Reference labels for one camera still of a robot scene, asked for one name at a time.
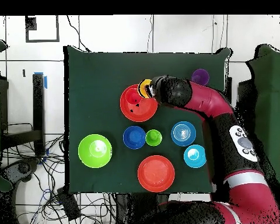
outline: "light blue bowl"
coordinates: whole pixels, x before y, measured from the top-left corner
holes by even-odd
[[[196,129],[190,122],[180,121],[173,126],[171,138],[178,146],[188,146],[196,138]]]
[[[184,152],[184,161],[189,167],[194,169],[202,167],[207,162],[204,148],[200,145],[187,147]]]

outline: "blue bowl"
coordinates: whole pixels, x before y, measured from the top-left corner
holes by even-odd
[[[138,126],[130,126],[124,131],[124,144],[130,149],[139,149],[145,144],[145,131]]]
[[[178,146],[188,146],[196,138],[196,129],[190,122],[180,121],[173,126],[171,138]]]
[[[200,145],[187,147],[184,152],[184,161],[189,167],[194,169],[202,167],[207,162],[204,148]]]

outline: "yellow object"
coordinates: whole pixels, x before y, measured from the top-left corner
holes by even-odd
[[[151,80],[150,79],[145,79],[143,80],[141,83],[139,83],[138,85],[138,93],[141,95],[141,97],[143,98],[149,98],[146,90],[145,90],[145,86],[151,84]]]

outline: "table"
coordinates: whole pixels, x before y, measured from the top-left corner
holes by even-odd
[[[137,169],[150,155],[167,157],[175,169],[175,179],[164,193],[210,193],[207,166],[188,167],[183,160],[186,147],[173,143],[170,132],[179,121],[191,122],[197,137],[193,144],[204,145],[201,120],[183,110],[158,107],[156,114],[145,122],[135,123],[125,118],[120,110],[120,96],[125,88],[143,79],[159,75],[191,78],[198,68],[209,72],[208,86],[224,89],[224,64],[230,55],[228,48],[217,54],[193,53],[103,53],[81,52],[67,46],[64,50],[69,73],[69,192],[141,193],[146,192],[138,182]],[[157,129],[163,140],[159,146],[144,145],[128,149],[123,143],[123,132],[138,125],[145,131]],[[100,134],[112,144],[112,158],[99,169],[85,166],[78,157],[78,145],[87,135]]]

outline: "small green cup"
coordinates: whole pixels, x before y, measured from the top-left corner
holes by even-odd
[[[151,129],[146,133],[145,141],[150,146],[158,146],[162,141],[162,135],[156,129]]]

